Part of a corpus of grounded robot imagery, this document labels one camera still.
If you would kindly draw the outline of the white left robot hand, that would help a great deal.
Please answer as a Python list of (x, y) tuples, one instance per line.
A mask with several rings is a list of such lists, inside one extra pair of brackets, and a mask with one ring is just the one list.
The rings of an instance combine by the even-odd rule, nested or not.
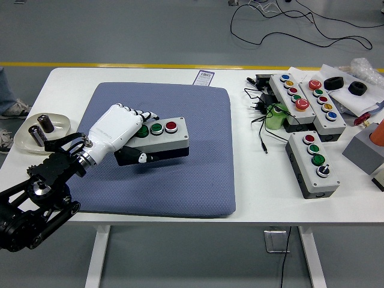
[(91, 164), (100, 164), (107, 154), (121, 149), (149, 119), (158, 120), (159, 117), (121, 103), (112, 105), (89, 130), (88, 139), (92, 145), (83, 151), (91, 158)]

